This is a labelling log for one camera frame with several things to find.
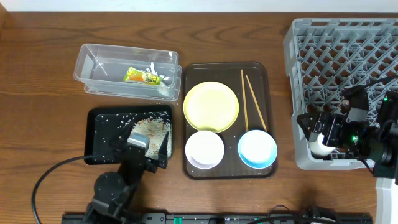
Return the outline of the wooden chopstick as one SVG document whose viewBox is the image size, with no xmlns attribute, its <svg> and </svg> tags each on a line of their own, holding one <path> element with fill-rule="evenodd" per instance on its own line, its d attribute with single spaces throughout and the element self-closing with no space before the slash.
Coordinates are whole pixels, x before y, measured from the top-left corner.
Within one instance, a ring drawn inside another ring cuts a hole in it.
<svg viewBox="0 0 398 224">
<path fill-rule="evenodd" d="M 253 89 L 253 87 L 252 87 L 252 85 L 251 85 L 250 79 L 249 79 L 248 75 L 245 75 L 245 77 L 246 77 L 246 80 L 247 80 L 247 82 L 248 82 L 249 89 L 250 89 L 252 98 L 253 98 L 253 100 L 254 100 L 254 104 L 255 104 L 255 106 L 256 106 L 256 110 L 257 110 L 257 113 L 258 113 L 258 115 L 259 115 L 259 119 L 260 119 L 260 121 L 261 121 L 262 127 L 263 127 L 263 129 L 264 129 L 265 132 L 268 132 L 267 126 L 266 126 L 265 121 L 264 121 L 264 118 L 263 118 L 263 116 L 262 116 L 261 109 L 260 109 L 260 107 L 259 107 L 259 103 L 258 103 L 258 101 L 257 101 L 256 94 L 255 94 L 254 89 Z"/>
<path fill-rule="evenodd" d="M 246 103 L 246 90 L 245 90 L 243 70 L 241 70 L 241 86 L 242 86 L 242 92 L 243 92 L 243 108 L 244 108 L 245 132 L 248 132 L 249 131 L 249 127 L 248 127 L 248 111 L 247 111 L 247 103 Z"/>
</svg>

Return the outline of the blue bowl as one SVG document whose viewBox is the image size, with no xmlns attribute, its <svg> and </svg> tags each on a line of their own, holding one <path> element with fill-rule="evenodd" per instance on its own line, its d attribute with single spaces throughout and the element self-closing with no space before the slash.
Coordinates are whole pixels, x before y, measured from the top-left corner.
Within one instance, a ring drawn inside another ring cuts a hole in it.
<svg viewBox="0 0 398 224">
<path fill-rule="evenodd" d="M 277 144 L 265 131 L 252 130 L 243 134 L 238 142 L 240 159 L 253 169 L 270 167 L 277 159 Z"/>
</svg>

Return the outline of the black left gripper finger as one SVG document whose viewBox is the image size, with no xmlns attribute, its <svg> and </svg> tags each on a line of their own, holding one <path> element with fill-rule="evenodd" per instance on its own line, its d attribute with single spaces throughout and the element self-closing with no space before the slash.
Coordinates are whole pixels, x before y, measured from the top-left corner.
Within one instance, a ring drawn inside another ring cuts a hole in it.
<svg viewBox="0 0 398 224">
<path fill-rule="evenodd" d="M 158 166 L 160 168 L 166 168 L 168 164 L 168 157 L 167 157 L 168 141 L 169 141 L 169 132 L 167 131 L 162 141 L 162 144 L 160 145 L 158 153 Z"/>
<path fill-rule="evenodd" d="M 109 146 L 111 148 L 112 154 L 120 154 L 124 151 L 137 149 L 137 146 L 127 141 L 131 134 L 131 131 L 132 126 L 129 126 L 124 131 L 121 131 L 119 134 L 115 135 L 109 140 Z"/>
</svg>

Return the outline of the yellow round plate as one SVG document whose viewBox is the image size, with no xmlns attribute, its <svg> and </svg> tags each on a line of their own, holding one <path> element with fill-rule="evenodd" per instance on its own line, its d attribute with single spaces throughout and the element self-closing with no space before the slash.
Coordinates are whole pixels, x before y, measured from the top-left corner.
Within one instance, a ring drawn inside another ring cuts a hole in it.
<svg viewBox="0 0 398 224">
<path fill-rule="evenodd" d="M 198 131 L 220 133 L 230 128 L 239 115 L 234 91 L 220 82 L 195 85 L 183 101 L 184 117 Z"/>
</svg>

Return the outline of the rice and food scraps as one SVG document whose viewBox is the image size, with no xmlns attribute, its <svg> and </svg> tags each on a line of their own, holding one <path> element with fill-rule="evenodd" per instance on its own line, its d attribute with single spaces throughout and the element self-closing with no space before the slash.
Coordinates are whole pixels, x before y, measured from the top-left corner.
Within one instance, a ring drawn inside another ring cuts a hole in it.
<svg viewBox="0 0 398 224">
<path fill-rule="evenodd" d="M 111 113 L 94 116 L 94 134 L 92 152 L 102 154 L 111 150 L 109 140 L 115 135 L 132 126 L 132 131 L 149 137 L 150 147 L 146 156 L 157 159 L 158 151 L 166 132 L 169 132 L 168 159 L 172 155 L 172 124 L 170 113 L 140 112 L 140 113 Z"/>
</svg>

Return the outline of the green orange snack wrapper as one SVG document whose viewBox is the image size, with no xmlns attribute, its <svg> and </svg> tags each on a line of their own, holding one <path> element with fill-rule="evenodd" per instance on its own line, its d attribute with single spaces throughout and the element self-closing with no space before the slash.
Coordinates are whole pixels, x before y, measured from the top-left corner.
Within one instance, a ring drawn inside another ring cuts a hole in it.
<svg viewBox="0 0 398 224">
<path fill-rule="evenodd" d="M 124 78 L 124 82 L 138 82 L 147 85 L 160 85 L 162 78 L 151 72 L 145 70 L 137 70 L 133 67 L 129 67 Z"/>
</svg>

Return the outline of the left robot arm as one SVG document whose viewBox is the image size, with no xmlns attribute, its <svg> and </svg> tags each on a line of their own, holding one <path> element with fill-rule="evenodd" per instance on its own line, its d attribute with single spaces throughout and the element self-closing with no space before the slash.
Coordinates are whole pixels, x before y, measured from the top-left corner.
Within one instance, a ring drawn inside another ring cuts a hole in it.
<svg viewBox="0 0 398 224">
<path fill-rule="evenodd" d="M 139 217 L 128 211 L 145 171 L 156 173 L 166 168 L 169 132 L 166 132 L 157 159 L 146 156 L 150 139 L 129 128 L 113 137 L 109 145 L 112 155 L 120 162 L 118 171 L 105 172 L 95 181 L 94 196 L 88 204 L 81 223 L 138 223 Z"/>
</svg>

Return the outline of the grey dishwasher rack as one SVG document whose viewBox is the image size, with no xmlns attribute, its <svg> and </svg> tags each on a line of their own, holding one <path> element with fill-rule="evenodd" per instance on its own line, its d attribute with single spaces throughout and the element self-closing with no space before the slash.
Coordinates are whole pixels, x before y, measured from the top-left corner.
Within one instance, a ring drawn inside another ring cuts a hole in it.
<svg viewBox="0 0 398 224">
<path fill-rule="evenodd" d="M 397 19 L 295 19 L 284 41 L 285 70 L 292 91 L 295 161 L 303 170 L 353 170 L 364 165 L 335 149 L 326 157 L 312 154 L 296 119 L 311 111 L 347 115 L 341 91 L 368 88 L 367 121 L 376 121 L 387 91 L 397 91 Z"/>
</svg>

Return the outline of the black plastic bin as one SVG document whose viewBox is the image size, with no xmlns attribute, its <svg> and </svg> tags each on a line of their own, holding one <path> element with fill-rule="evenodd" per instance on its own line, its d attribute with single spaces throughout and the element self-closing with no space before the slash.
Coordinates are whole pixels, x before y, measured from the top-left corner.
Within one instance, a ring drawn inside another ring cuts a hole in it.
<svg viewBox="0 0 398 224">
<path fill-rule="evenodd" d="M 88 165 L 121 162 L 133 147 L 149 167 L 166 168 L 172 155 L 172 109 L 167 105 L 116 106 L 89 111 L 85 159 Z"/>
</svg>

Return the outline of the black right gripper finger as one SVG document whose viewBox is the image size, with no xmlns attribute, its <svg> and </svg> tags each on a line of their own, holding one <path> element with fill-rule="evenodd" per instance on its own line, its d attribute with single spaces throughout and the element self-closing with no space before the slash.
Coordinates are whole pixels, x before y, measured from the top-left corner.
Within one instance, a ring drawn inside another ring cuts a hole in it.
<svg viewBox="0 0 398 224">
<path fill-rule="evenodd" d="M 309 129 L 304 129 L 303 133 L 308 142 L 316 142 L 318 139 L 318 135 L 320 134 L 320 132 L 317 130 L 309 130 Z"/>
<path fill-rule="evenodd" d="M 315 124 L 318 119 L 318 113 L 305 113 L 297 116 L 297 123 L 303 131 L 311 132 L 314 130 Z"/>
</svg>

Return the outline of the dark brown serving tray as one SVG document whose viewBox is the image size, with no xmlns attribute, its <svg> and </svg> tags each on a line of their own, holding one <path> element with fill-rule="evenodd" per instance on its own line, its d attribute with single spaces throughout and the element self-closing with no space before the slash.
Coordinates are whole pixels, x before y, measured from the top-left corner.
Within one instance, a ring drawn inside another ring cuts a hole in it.
<svg viewBox="0 0 398 224">
<path fill-rule="evenodd" d="M 266 69 L 257 62 L 235 62 L 235 63 L 202 63 L 192 64 L 186 68 L 183 76 L 183 100 L 186 94 L 195 85 L 203 82 L 220 82 L 230 87 L 239 101 L 239 115 L 234 124 L 227 130 L 216 133 L 224 143 L 224 156 L 222 161 L 212 169 L 198 169 L 191 165 L 185 157 L 185 145 L 188 138 L 198 132 L 183 119 L 183 172 L 193 180 L 211 179 L 243 179 L 243 178 L 268 178 L 272 176 L 278 167 L 278 160 L 268 168 L 253 169 L 248 167 L 238 155 L 238 142 L 245 134 L 243 92 L 241 86 L 241 70 L 244 73 L 246 90 L 246 103 L 248 111 L 249 131 L 264 131 L 259 115 L 252 98 L 245 75 L 248 75 L 251 85 L 256 94 L 262 116 L 267 126 L 268 134 L 274 138 L 273 117 L 271 110 L 271 99 L 269 96 L 268 76 Z"/>
</svg>

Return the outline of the white bowl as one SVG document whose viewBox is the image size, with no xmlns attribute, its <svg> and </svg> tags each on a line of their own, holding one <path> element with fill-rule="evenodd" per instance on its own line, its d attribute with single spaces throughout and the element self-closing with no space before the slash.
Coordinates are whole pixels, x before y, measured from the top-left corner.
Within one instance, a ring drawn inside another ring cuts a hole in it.
<svg viewBox="0 0 398 224">
<path fill-rule="evenodd" d="M 187 161 L 198 169 L 212 169 L 223 159 L 223 140 L 211 131 L 198 131 L 192 134 L 185 145 Z"/>
</svg>

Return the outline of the white paper cup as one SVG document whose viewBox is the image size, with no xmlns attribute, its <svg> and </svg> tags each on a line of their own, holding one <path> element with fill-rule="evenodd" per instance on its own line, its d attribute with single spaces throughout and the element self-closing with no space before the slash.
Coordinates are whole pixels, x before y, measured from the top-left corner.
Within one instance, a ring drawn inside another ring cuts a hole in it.
<svg viewBox="0 0 398 224">
<path fill-rule="evenodd" d="M 324 145 L 322 143 L 324 137 L 325 136 L 323 134 L 319 134 L 315 142 L 308 142 L 308 147 L 312 154 L 316 156 L 327 156 L 336 149 L 335 147 L 329 147 Z"/>
</svg>

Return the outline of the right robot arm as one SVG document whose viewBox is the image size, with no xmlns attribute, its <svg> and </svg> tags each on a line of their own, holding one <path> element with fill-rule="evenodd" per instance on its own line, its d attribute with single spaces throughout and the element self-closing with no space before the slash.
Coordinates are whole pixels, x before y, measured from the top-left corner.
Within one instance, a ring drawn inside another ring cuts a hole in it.
<svg viewBox="0 0 398 224">
<path fill-rule="evenodd" d="M 314 143 L 313 154 L 324 156 L 319 149 L 337 148 L 353 153 L 377 179 L 376 223 L 397 223 L 397 93 L 388 91 L 382 99 L 378 128 L 366 121 L 369 102 L 364 90 L 351 91 L 343 102 L 349 107 L 347 116 L 312 112 L 297 116 L 296 122 Z"/>
</svg>

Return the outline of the clear plastic bin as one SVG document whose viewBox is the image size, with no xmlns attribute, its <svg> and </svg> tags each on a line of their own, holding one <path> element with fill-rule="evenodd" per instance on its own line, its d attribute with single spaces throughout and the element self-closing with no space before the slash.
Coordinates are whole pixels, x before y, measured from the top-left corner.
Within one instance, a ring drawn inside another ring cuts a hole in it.
<svg viewBox="0 0 398 224">
<path fill-rule="evenodd" d="M 73 76 L 91 94 L 175 101 L 181 88 L 182 67 L 178 63 L 174 51 L 83 44 Z M 124 82 L 129 67 L 151 72 L 162 81 L 160 85 Z"/>
</svg>

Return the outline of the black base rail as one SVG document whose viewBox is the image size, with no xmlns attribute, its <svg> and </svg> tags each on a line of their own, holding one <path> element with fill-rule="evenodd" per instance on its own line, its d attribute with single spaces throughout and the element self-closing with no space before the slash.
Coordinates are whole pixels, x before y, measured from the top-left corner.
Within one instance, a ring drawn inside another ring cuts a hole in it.
<svg viewBox="0 0 398 224">
<path fill-rule="evenodd" d="M 255 215 L 166 215 L 164 213 L 146 213 L 141 216 L 139 221 L 114 221 L 104 218 L 103 221 L 82 221 L 84 215 L 64 214 L 62 215 L 62 224 L 79 224 L 79 223 L 140 223 L 140 224 L 244 224 L 255 220 L 265 218 L 266 216 Z M 341 223 L 347 224 L 372 224 L 373 219 L 367 215 L 342 215 L 339 217 Z M 303 222 L 293 220 L 275 220 L 272 223 L 290 224 L 290 223 L 316 223 Z"/>
</svg>

